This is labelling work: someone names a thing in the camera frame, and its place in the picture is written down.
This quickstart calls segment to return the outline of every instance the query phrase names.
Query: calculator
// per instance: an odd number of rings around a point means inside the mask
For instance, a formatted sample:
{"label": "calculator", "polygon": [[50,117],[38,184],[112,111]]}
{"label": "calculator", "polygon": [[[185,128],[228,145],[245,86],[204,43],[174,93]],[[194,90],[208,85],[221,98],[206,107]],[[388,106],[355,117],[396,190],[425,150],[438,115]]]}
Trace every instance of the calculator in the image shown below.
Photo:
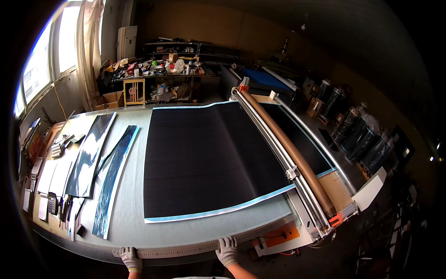
{"label": "calculator", "polygon": [[48,212],[57,215],[59,209],[59,204],[57,201],[56,194],[49,192],[48,193]]}

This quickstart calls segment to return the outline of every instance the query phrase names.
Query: dark blue film sheet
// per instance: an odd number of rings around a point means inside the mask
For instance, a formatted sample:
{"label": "dark blue film sheet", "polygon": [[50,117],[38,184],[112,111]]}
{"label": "dark blue film sheet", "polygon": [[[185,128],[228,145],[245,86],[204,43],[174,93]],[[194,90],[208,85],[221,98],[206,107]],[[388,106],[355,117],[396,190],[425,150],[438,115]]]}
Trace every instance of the dark blue film sheet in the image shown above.
{"label": "dark blue film sheet", "polygon": [[116,113],[98,115],[79,148],[66,184],[67,195],[90,197],[91,185],[107,133]]}
{"label": "dark blue film sheet", "polygon": [[110,161],[105,179],[103,180],[101,194],[99,195],[96,208],[95,221],[93,223],[92,233],[104,239],[108,238],[108,228],[112,216],[113,203],[119,180],[125,166],[128,153],[138,133],[139,126],[130,125],[125,130],[123,136],[112,150],[113,158]]}
{"label": "dark blue film sheet", "polygon": [[237,101],[153,109],[144,166],[145,223],[223,214],[292,188]]}

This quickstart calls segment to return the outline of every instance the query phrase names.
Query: white plastic bag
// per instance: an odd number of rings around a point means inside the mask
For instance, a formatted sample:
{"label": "white plastic bag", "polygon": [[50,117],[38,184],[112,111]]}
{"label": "white plastic bag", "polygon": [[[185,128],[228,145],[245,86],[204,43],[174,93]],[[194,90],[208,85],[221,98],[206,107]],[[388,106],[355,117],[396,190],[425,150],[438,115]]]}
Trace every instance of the white plastic bag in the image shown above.
{"label": "white plastic bag", "polygon": [[184,70],[184,61],[183,59],[178,59],[175,62],[175,67],[173,68],[176,73],[181,73]]}

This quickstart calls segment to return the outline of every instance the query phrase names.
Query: ceiling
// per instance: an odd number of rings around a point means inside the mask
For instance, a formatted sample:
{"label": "ceiling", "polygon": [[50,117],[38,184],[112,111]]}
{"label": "ceiling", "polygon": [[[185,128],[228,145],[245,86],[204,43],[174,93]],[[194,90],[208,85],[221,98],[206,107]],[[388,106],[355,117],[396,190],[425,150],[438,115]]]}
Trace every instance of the ceiling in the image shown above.
{"label": "ceiling", "polygon": [[411,34],[382,0],[184,0],[223,5],[296,30],[382,91],[423,138],[438,138],[428,71]]}

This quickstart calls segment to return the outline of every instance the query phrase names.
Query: white curtain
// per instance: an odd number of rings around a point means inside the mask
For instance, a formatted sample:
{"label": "white curtain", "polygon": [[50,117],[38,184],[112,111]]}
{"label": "white curtain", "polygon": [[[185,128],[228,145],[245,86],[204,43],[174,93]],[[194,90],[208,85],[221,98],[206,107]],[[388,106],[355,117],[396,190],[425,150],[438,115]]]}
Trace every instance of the white curtain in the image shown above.
{"label": "white curtain", "polygon": [[76,72],[82,104],[87,112],[95,109],[99,96],[95,84],[101,66],[99,16],[102,9],[102,0],[83,0],[76,25]]}

